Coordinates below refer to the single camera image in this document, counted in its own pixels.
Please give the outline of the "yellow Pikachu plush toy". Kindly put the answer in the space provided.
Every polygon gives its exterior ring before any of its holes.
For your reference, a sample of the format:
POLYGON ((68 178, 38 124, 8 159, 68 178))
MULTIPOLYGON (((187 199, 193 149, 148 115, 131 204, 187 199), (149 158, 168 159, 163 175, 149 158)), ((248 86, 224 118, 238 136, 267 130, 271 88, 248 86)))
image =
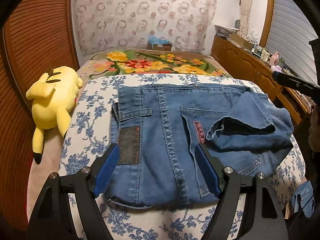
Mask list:
POLYGON ((26 98, 32 101, 31 113, 35 123, 35 163, 41 163, 46 130, 56 127, 65 136, 82 85, 82 79, 73 68, 61 66, 42 74, 27 90, 26 98))

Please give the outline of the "pink bottle on cabinet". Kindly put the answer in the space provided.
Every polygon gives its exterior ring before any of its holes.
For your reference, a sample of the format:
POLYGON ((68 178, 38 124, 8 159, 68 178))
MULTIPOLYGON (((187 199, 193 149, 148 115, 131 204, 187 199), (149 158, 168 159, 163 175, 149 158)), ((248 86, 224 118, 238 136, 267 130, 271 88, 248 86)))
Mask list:
POLYGON ((269 60, 269 65, 270 66, 277 66, 279 63, 279 53, 276 51, 271 57, 270 57, 270 60, 269 60))

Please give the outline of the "grey window shutter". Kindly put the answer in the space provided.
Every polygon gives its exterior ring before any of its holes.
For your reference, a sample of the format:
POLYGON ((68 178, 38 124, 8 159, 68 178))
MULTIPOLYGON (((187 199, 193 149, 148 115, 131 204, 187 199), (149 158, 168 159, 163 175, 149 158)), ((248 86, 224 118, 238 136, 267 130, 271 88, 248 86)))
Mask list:
POLYGON ((317 84, 317 73, 310 41, 318 36, 293 0, 274 0, 266 49, 278 52, 285 65, 301 79, 317 84))

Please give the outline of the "brown louvered wardrobe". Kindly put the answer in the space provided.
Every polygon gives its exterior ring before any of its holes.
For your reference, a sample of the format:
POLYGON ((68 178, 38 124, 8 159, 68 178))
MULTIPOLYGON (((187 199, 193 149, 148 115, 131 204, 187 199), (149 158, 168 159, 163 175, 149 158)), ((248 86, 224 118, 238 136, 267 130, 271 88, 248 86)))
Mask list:
POLYGON ((1 0, 1 231, 25 231, 35 125, 25 97, 40 76, 79 68, 71 0, 1 0))

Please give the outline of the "blue denim jeans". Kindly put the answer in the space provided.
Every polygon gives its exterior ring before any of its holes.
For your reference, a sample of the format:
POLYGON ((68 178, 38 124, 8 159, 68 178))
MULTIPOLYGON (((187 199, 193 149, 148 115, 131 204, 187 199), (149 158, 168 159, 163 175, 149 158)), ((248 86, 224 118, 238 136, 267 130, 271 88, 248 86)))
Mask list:
POLYGON ((104 196, 142 209, 215 202, 195 159, 199 143, 239 174, 269 176, 292 133, 288 111, 246 86, 121 87, 110 131, 120 157, 104 196))

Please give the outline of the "colourful floral blanket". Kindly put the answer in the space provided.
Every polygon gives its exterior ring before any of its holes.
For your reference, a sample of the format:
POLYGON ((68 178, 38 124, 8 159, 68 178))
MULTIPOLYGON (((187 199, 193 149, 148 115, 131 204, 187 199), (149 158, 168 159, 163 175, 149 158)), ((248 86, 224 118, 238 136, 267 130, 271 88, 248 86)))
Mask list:
POLYGON ((212 57, 186 51, 114 50, 92 55, 78 70, 85 80, 127 74, 231 75, 212 57))

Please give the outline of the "blue floral white bedsheet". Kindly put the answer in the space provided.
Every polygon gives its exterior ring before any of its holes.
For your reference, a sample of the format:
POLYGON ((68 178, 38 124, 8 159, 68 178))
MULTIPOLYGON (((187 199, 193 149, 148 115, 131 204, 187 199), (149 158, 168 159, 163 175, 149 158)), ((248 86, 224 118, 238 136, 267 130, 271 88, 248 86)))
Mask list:
MULTIPOLYGON (((101 156, 110 141, 112 103, 118 89, 149 84, 201 85, 219 83, 244 85, 260 92, 250 81, 194 74, 137 74, 100 77, 89 81, 79 99, 67 131, 60 160, 61 175, 70 175, 89 166, 101 156)), ((305 181, 305 162, 297 144, 270 176, 281 207, 305 181)), ((100 196, 97 204, 115 239, 200 239, 214 213, 214 205, 194 205, 180 209, 135 210, 111 203, 100 196)))

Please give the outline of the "wooden sideboard cabinet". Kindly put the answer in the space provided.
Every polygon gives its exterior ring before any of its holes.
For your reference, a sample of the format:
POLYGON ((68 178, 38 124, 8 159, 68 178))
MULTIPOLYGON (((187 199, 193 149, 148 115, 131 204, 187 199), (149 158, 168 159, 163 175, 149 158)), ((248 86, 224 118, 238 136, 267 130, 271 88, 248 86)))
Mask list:
POLYGON ((235 79, 255 83, 277 106, 286 108, 295 125, 310 117, 311 107, 297 91, 279 85, 268 64, 227 39, 216 35, 212 57, 235 79))

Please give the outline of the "patterned sheer curtain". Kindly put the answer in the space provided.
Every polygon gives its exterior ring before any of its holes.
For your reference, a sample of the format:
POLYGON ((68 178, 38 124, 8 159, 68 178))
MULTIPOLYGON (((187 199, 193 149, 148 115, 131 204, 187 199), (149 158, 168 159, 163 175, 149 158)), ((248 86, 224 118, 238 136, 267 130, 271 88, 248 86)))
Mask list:
POLYGON ((149 39, 204 53, 216 0, 72 0, 79 52, 146 48, 149 39))

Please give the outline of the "stack of papers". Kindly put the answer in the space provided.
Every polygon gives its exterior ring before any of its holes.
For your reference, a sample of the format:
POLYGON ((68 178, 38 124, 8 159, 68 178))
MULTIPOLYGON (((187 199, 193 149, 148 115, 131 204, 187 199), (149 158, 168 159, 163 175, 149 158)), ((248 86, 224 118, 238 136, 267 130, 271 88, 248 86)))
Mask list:
POLYGON ((215 31, 217 35, 229 37, 231 34, 237 34, 239 29, 238 28, 231 28, 231 27, 224 27, 221 25, 215 25, 215 31))

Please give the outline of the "cardboard box with blue bag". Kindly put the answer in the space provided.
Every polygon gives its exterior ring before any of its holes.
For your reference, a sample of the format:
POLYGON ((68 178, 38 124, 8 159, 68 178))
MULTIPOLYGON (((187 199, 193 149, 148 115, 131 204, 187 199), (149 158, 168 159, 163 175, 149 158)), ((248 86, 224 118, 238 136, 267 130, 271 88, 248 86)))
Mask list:
POLYGON ((161 50, 161 51, 171 51, 172 43, 163 38, 157 38, 153 35, 148 37, 148 42, 146 45, 148 50, 161 50))

